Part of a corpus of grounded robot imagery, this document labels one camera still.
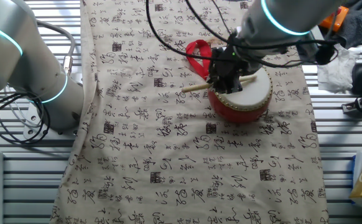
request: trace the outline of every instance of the orange object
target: orange object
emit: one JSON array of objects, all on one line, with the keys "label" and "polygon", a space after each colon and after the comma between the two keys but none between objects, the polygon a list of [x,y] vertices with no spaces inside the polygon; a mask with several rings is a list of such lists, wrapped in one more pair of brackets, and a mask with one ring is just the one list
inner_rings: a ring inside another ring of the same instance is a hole
[{"label": "orange object", "polygon": [[[334,32],[337,32],[340,29],[341,25],[343,25],[343,21],[344,21],[345,17],[347,16],[348,10],[349,9],[346,7],[343,7],[343,6],[339,7],[339,10],[337,12],[336,23],[335,23],[335,26],[333,27]],[[330,27],[332,26],[332,22],[333,22],[333,16],[334,16],[334,13],[331,16],[327,17],[325,20],[323,20],[319,24],[319,26],[330,29]]]}]

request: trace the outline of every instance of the red handle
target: red handle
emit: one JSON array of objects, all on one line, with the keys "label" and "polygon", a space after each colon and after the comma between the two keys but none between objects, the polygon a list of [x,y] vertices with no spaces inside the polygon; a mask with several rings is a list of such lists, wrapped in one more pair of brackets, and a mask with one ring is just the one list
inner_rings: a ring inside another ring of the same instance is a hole
[{"label": "red handle", "polygon": [[[204,57],[211,57],[211,48],[204,40],[194,41],[187,46],[187,54],[193,54],[195,47],[199,48],[200,55]],[[206,80],[208,76],[208,67],[210,66],[210,60],[203,59],[203,66],[201,66],[195,59],[187,57],[189,63],[195,69],[195,71]]]}]

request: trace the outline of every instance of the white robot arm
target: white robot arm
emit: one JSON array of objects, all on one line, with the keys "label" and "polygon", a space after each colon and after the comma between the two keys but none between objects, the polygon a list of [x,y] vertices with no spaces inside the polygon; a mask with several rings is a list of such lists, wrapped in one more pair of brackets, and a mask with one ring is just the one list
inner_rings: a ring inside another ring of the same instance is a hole
[{"label": "white robot arm", "polygon": [[81,84],[73,81],[42,40],[32,10],[23,0],[0,0],[0,90],[7,83],[40,97],[54,130],[78,125]]}]

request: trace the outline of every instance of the red drum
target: red drum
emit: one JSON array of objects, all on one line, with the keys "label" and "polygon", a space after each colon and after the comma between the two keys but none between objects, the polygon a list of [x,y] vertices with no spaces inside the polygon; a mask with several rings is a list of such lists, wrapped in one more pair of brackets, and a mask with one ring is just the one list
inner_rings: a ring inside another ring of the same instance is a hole
[{"label": "red drum", "polygon": [[210,104],[217,114],[229,122],[247,123],[257,120],[268,108],[272,96],[272,80],[265,69],[256,72],[257,78],[243,91],[231,94],[208,92]]}]

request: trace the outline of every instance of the calligraphy print tablecloth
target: calligraphy print tablecloth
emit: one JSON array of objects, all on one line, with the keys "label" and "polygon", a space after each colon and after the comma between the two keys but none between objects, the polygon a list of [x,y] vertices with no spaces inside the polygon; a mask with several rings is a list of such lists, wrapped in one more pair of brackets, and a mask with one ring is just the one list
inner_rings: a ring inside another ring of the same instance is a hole
[{"label": "calligraphy print tablecloth", "polygon": [[[217,1],[230,29],[251,2]],[[211,1],[192,1],[227,37]],[[183,0],[150,1],[159,35],[185,51],[215,40]],[[269,110],[250,124],[221,119],[185,57],[147,25],[144,0],[81,2],[84,117],[51,224],[328,223],[310,95],[300,67],[268,68]],[[296,60],[286,55],[274,63]]]}]

